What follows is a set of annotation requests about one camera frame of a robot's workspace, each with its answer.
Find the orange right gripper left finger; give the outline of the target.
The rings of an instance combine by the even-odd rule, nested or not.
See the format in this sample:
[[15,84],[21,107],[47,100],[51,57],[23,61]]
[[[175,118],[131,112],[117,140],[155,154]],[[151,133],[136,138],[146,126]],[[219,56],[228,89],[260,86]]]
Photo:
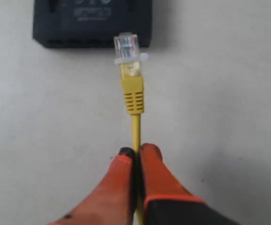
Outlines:
[[100,183],[52,225],[131,225],[135,212],[135,153],[121,148]]

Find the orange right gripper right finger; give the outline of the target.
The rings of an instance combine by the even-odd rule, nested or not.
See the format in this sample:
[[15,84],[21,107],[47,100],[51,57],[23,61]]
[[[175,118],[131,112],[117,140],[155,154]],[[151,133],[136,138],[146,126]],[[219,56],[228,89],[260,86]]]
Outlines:
[[235,225],[191,194],[163,162],[158,146],[140,148],[144,223],[146,225]]

